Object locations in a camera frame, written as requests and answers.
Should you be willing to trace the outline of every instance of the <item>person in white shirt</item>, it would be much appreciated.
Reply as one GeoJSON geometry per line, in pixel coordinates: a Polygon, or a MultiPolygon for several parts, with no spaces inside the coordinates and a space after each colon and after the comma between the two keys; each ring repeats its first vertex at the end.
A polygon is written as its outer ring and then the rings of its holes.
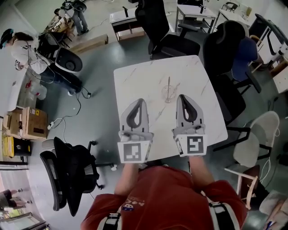
{"type": "Polygon", "coordinates": [[[78,77],[61,70],[54,63],[50,63],[47,58],[40,55],[36,51],[38,45],[38,39],[22,32],[14,33],[12,29],[7,29],[1,36],[0,41],[0,49],[11,47],[12,57],[20,63],[18,68],[22,69],[30,66],[33,71],[41,76],[42,81],[61,85],[68,90],[69,95],[80,92],[81,88],[76,87],[76,85],[82,85],[78,77]]]}
{"type": "Polygon", "coordinates": [[[85,34],[89,31],[87,22],[84,18],[84,14],[81,11],[74,10],[73,8],[70,10],[56,9],[54,11],[54,14],[63,18],[66,25],[68,24],[67,18],[72,18],[76,26],[78,35],[85,34]]]}

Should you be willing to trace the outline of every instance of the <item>white table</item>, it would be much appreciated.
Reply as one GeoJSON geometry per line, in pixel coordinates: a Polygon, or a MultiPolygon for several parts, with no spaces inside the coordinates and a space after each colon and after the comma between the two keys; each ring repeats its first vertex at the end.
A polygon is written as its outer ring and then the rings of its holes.
{"type": "Polygon", "coordinates": [[[216,27],[216,24],[218,22],[219,16],[220,14],[226,19],[226,20],[232,20],[232,21],[239,21],[244,23],[245,25],[247,25],[247,27],[250,27],[250,23],[248,21],[245,21],[239,14],[233,13],[233,12],[229,12],[223,9],[219,9],[218,15],[217,15],[217,19],[216,22],[214,24],[213,27],[213,31],[216,27]]]}
{"type": "Polygon", "coordinates": [[[183,56],[144,62],[114,71],[119,118],[135,100],[147,103],[149,131],[154,133],[148,160],[178,155],[172,129],[176,127],[176,99],[179,94],[192,98],[204,113],[208,145],[224,141],[228,134],[223,115],[208,75],[198,56],[183,56]],[[177,87],[176,97],[167,104],[162,89],[177,87]]]}
{"type": "Polygon", "coordinates": [[[182,5],[178,4],[177,5],[177,11],[176,11],[176,25],[175,25],[175,32],[177,32],[177,27],[178,27],[178,21],[179,21],[179,13],[182,14],[183,16],[183,21],[185,18],[203,18],[202,20],[202,25],[206,25],[206,28],[208,29],[208,33],[211,32],[216,15],[208,8],[204,9],[202,13],[200,13],[201,8],[199,6],[195,5],[182,5]],[[212,20],[210,24],[208,24],[205,19],[210,19],[212,20]]]}
{"type": "Polygon", "coordinates": [[[137,19],[135,17],[135,10],[136,8],[128,9],[127,10],[128,17],[125,15],[124,10],[110,14],[110,24],[112,25],[115,36],[118,41],[120,40],[118,32],[130,30],[130,33],[133,34],[132,33],[133,28],[141,27],[141,25],[137,22],[137,19]]]}

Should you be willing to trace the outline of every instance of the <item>blue chair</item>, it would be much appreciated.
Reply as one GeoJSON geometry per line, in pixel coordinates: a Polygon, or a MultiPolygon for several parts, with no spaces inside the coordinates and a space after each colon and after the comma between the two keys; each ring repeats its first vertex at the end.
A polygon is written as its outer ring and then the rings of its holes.
{"type": "Polygon", "coordinates": [[[245,37],[240,41],[238,51],[234,58],[232,66],[232,76],[234,81],[238,81],[235,85],[237,88],[247,86],[241,94],[245,93],[251,85],[253,85],[258,93],[261,92],[261,86],[255,79],[249,69],[249,62],[258,59],[257,46],[251,38],[245,37]]]}

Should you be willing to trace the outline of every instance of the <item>white container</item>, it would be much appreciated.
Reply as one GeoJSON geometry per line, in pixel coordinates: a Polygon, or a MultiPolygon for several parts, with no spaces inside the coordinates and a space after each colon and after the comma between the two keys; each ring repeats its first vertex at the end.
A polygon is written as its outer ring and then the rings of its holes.
{"type": "Polygon", "coordinates": [[[44,100],[46,98],[47,88],[35,81],[30,82],[30,84],[30,92],[35,95],[39,100],[44,100]]]}

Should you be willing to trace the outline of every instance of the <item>chair wheel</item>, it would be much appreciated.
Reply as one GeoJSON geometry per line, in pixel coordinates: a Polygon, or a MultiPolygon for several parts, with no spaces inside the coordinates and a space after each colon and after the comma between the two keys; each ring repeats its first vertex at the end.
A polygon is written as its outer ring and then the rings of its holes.
{"type": "Polygon", "coordinates": [[[110,167],[111,167],[112,171],[116,171],[117,170],[117,165],[116,164],[112,164],[110,167]]]}

